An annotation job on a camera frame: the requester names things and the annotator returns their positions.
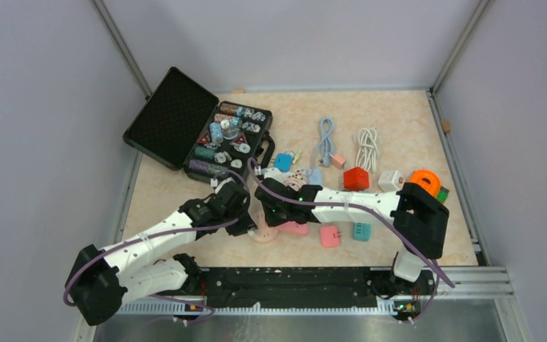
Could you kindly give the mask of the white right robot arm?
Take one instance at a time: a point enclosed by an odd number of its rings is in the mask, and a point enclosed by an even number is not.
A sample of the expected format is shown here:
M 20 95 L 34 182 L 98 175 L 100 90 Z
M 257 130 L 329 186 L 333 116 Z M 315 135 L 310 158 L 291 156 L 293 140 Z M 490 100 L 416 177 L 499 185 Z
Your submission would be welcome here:
M 411 255 L 428 266 L 450 287 L 454 283 L 437 261 L 442 257 L 449 210 L 415 183 L 396 192 L 348 192 L 320 185 L 295 191 L 267 177 L 257 180 L 255 197 L 263 207 L 297 223 L 380 223 L 387 227 Z

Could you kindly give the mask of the blue small block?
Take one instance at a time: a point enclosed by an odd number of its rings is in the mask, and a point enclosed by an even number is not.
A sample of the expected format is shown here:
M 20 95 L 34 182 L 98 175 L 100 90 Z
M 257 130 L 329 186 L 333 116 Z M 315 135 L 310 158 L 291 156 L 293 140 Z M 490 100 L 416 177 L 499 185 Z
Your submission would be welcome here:
M 288 172 L 293 164 L 293 156 L 288 153 L 277 154 L 273 166 L 281 172 Z

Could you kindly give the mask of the pink triangular power strip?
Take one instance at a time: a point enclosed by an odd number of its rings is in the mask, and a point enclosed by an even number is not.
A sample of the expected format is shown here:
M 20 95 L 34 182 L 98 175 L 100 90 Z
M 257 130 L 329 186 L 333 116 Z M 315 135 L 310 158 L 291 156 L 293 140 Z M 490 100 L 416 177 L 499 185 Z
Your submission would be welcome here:
M 283 233 L 304 237 L 308 234 L 309 226 L 308 224 L 299 224 L 297 222 L 285 222 L 275 227 L 275 229 Z

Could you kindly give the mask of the white tiger cube socket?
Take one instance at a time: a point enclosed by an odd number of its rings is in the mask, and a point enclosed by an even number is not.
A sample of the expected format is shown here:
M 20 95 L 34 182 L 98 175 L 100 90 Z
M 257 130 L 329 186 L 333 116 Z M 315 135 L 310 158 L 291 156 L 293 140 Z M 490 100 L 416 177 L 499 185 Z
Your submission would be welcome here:
M 378 178 L 378 186 L 383 192 L 396 192 L 402 189 L 405 182 L 399 170 L 383 171 Z

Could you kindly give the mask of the red cube socket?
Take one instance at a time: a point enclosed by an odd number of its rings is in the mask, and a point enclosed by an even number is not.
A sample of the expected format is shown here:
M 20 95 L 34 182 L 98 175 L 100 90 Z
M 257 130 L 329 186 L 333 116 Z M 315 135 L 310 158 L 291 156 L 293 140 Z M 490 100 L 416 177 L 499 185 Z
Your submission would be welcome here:
M 362 191 L 370 188 L 369 173 L 361 167 L 353 167 L 343 173 L 343 187 L 349 191 Z

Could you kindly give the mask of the pink square adapter plug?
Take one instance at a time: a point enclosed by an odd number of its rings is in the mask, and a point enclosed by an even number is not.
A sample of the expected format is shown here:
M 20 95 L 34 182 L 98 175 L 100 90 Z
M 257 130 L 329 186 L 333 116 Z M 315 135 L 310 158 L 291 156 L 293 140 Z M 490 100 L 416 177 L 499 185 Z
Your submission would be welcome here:
M 321 246 L 324 248 L 336 248 L 340 246 L 340 231 L 335 225 L 323 226 L 319 230 Z

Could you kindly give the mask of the teal power strip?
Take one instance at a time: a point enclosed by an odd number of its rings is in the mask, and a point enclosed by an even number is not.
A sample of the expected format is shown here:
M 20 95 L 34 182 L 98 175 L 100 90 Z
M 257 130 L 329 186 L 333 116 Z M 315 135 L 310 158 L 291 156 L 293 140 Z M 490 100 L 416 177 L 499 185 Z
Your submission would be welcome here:
M 353 225 L 352 237 L 359 242 L 367 242 L 370 240 L 372 234 L 372 226 L 366 223 L 355 223 Z

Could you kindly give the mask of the grey-blue power strip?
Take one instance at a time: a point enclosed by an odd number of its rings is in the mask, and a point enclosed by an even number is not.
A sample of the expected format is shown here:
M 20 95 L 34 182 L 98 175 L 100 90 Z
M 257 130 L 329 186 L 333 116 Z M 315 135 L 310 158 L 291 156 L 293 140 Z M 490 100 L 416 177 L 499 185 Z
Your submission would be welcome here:
M 324 185 L 323 173 L 319 168 L 313 168 L 306 171 L 308 184 L 310 185 Z

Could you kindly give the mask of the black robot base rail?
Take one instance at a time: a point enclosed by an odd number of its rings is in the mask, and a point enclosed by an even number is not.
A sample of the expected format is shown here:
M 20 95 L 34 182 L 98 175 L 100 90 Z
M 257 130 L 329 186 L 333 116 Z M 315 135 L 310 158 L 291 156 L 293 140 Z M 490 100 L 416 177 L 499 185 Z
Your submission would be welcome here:
M 375 308 L 384 299 L 413 299 L 432 294 L 434 276 L 422 271 L 410 282 L 390 269 L 361 267 L 213 267 L 188 278 L 177 290 L 163 293 L 180 299 L 197 297 L 216 309 L 351 309 Z

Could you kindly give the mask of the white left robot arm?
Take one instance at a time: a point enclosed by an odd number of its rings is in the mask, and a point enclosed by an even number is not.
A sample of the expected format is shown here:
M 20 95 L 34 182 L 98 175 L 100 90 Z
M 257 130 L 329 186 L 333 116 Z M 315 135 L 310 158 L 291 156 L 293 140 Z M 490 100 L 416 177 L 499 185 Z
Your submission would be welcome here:
M 66 279 L 63 302 L 79 310 L 86 323 L 104 323 L 128 302 L 161 291 L 192 294 L 199 288 L 195 266 L 175 259 L 156 265 L 158 257 L 226 229 L 244 234 L 249 187 L 243 178 L 222 180 L 213 193 L 187 200 L 156 225 L 121 242 L 82 248 Z

